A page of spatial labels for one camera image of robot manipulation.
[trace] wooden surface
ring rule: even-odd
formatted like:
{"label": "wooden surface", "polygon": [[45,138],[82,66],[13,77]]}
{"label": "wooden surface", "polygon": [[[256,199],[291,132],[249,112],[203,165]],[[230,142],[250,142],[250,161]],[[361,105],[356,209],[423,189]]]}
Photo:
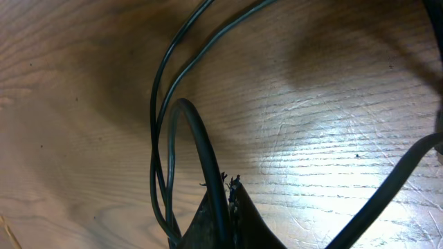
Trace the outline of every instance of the wooden surface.
{"label": "wooden surface", "polygon": [[[23,248],[167,248],[149,195],[150,88],[198,3],[0,2],[0,215]],[[173,54],[161,97],[250,3],[211,5]],[[242,175],[282,242],[324,248],[433,132],[441,79],[421,1],[279,0],[223,37],[175,96],[197,106],[221,170]],[[185,125],[177,142],[184,231],[205,189]],[[442,231],[432,151],[354,247],[443,248]]]}

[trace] wooden table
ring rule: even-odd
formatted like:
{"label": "wooden table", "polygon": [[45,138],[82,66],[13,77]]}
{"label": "wooden table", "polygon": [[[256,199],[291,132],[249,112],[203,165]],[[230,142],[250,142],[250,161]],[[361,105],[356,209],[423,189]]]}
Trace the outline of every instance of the wooden table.
{"label": "wooden table", "polygon": [[[176,71],[251,0],[224,0]],[[149,194],[148,108],[199,0],[0,2],[0,214],[23,248],[167,248]],[[324,248],[405,151],[434,131],[442,64],[421,1],[279,0],[223,37],[174,94],[198,108],[221,171],[242,176],[288,248]],[[177,138],[182,231],[204,195]],[[165,162],[165,133],[161,153]],[[420,163],[355,248],[443,248],[443,171]]]}

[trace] black object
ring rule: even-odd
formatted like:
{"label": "black object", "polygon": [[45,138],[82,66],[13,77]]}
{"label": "black object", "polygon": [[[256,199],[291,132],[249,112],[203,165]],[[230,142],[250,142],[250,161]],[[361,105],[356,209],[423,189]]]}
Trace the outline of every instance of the black object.
{"label": "black object", "polygon": [[[160,226],[170,239],[170,248],[180,249],[200,249],[200,248],[276,248],[285,246],[267,228],[260,214],[249,198],[240,178],[231,179],[229,184],[229,205],[224,194],[223,181],[225,175],[219,173],[217,160],[210,144],[208,134],[197,110],[191,102],[185,99],[177,100],[172,107],[171,121],[168,133],[168,184],[165,185],[161,162],[159,157],[159,134],[161,124],[175,88],[178,86],[184,75],[199,61],[204,53],[232,27],[243,21],[254,12],[273,3],[275,0],[257,1],[252,6],[239,12],[234,18],[222,25],[204,44],[202,49],[183,67],[178,76],[171,83],[166,97],[161,105],[161,110],[156,119],[156,95],[159,89],[161,75],[175,46],[193,25],[198,16],[214,0],[205,0],[191,15],[189,20],[180,29],[168,48],[160,68],[157,72],[154,85],[152,87],[150,124],[152,140],[152,159],[150,170],[150,187],[152,207]],[[435,36],[439,44],[440,55],[443,57],[443,4],[442,0],[423,0],[428,11],[431,22],[435,29]],[[185,113],[186,120],[191,127],[192,134],[197,144],[197,151],[204,171],[206,192],[192,223],[184,236],[181,236],[177,222],[172,213],[172,187],[174,182],[175,152],[174,138],[177,129],[177,119],[180,111]],[[415,169],[421,158],[432,147],[440,149],[443,142],[443,133],[434,133],[416,142],[400,159],[395,168],[381,184],[363,208],[355,217],[343,228],[343,230],[328,245],[332,248],[350,248],[355,241],[368,229],[374,220],[383,212],[384,208],[395,197],[401,186],[406,182],[412,171]],[[156,195],[156,176],[163,202],[166,207],[166,219],[163,218]]]}

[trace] black cable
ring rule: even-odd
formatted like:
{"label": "black cable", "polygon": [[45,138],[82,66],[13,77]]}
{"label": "black cable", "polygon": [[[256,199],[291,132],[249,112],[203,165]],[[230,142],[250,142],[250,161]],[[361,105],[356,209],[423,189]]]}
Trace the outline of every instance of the black cable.
{"label": "black cable", "polygon": [[[229,223],[228,204],[213,146],[210,143],[205,125],[200,118],[195,106],[187,99],[177,100],[171,108],[169,132],[168,132],[168,185],[172,186],[175,167],[175,134],[180,113],[183,112],[188,121],[192,135],[194,136],[197,152],[199,154],[201,168],[205,177],[207,195],[215,231],[218,234],[218,248],[234,248],[233,233]],[[172,202],[172,190],[169,201]],[[172,207],[168,206],[167,215],[172,213]]]}
{"label": "black cable", "polygon": [[151,101],[150,101],[150,125],[151,125],[151,144],[152,144],[151,167],[150,167],[151,202],[152,202],[152,209],[154,211],[154,214],[155,214],[155,217],[156,217],[158,223],[163,228],[163,230],[168,235],[168,237],[171,240],[173,240],[174,243],[178,243],[179,239],[181,238],[180,229],[177,224],[177,220],[175,219],[174,215],[172,214],[173,228],[171,229],[167,225],[165,219],[161,215],[159,203],[157,201],[157,196],[156,196],[155,175],[157,174],[157,177],[159,179],[161,196],[163,198],[164,204],[167,205],[167,203],[165,201],[166,200],[165,180],[163,177],[160,156],[159,156],[160,128],[156,126],[156,99],[157,99],[157,93],[159,91],[161,76],[163,74],[163,70],[166,66],[166,63],[168,62],[168,60],[172,54],[172,51],[175,49],[177,44],[181,41],[183,36],[187,33],[189,28],[198,19],[198,17],[203,13],[203,11],[213,1],[214,0],[205,0],[199,7],[197,7],[197,9],[191,14],[190,18],[184,23],[184,25],[180,28],[178,33],[174,36],[174,39],[172,39],[171,44],[169,45],[165,55],[163,56],[163,59],[162,59],[160,66],[159,66],[159,69],[157,70],[157,73],[156,73],[156,76],[154,79],[154,83],[152,85]]}
{"label": "black cable", "polygon": [[332,240],[326,249],[350,248],[391,202],[423,156],[441,142],[443,142],[443,133],[434,133],[416,142],[401,157],[400,161],[369,201]]}

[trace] thick black cable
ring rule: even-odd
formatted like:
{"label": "thick black cable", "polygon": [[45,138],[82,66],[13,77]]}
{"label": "thick black cable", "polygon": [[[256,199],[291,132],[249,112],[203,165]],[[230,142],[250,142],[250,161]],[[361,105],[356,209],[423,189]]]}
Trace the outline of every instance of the thick black cable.
{"label": "thick black cable", "polygon": [[[218,234],[217,247],[226,249],[234,248],[233,233],[229,223],[228,204],[226,202],[223,180],[217,159],[215,158],[214,149],[210,143],[203,120],[201,120],[195,106],[187,99],[177,100],[171,108],[168,131],[168,171],[173,172],[175,167],[175,134],[181,112],[183,112],[188,121],[199,154],[207,187],[211,215],[215,224],[215,231]],[[168,177],[168,185],[170,184],[172,186],[173,180],[173,174],[170,174]]]}
{"label": "thick black cable", "polygon": [[155,217],[156,217],[158,223],[163,228],[163,230],[168,235],[168,237],[171,238],[171,240],[173,240],[174,243],[178,243],[179,239],[181,238],[180,229],[178,227],[177,220],[175,219],[174,215],[172,214],[172,220],[173,220],[172,229],[170,226],[167,225],[165,219],[161,215],[159,202],[157,201],[157,196],[156,196],[155,175],[157,175],[157,177],[159,179],[160,192],[161,192],[161,196],[163,198],[163,202],[165,205],[167,205],[166,196],[165,196],[166,186],[165,186],[165,180],[163,177],[163,172],[161,169],[161,162],[160,162],[160,156],[159,156],[160,128],[158,128],[156,126],[156,99],[157,99],[157,93],[159,91],[159,85],[161,82],[161,76],[163,74],[163,70],[166,66],[166,63],[168,62],[168,60],[172,54],[172,51],[175,49],[177,44],[181,41],[183,36],[187,33],[189,28],[198,19],[198,17],[203,13],[203,11],[213,1],[214,0],[205,0],[199,7],[197,7],[197,9],[194,11],[194,13],[191,14],[190,18],[184,23],[184,25],[180,28],[178,33],[174,36],[174,39],[172,39],[171,44],[169,45],[165,55],[163,56],[163,59],[162,59],[160,66],[159,66],[159,69],[156,73],[154,83],[152,85],[151,100],[150,100],[150,126],[151,126],[151,144],[152,144],[151,167],[150,167],[151,202],[152,202],[152,209],[154,211],[154,214],[155,214]]}
{"label": "thick black cable", "polygon": [[423,156],[441,142],[443,142],[443,133],[434,133],[416,142],[401,157],[400,161],[369,201],[332,240],[326,249],[350,248],[391,202]]}

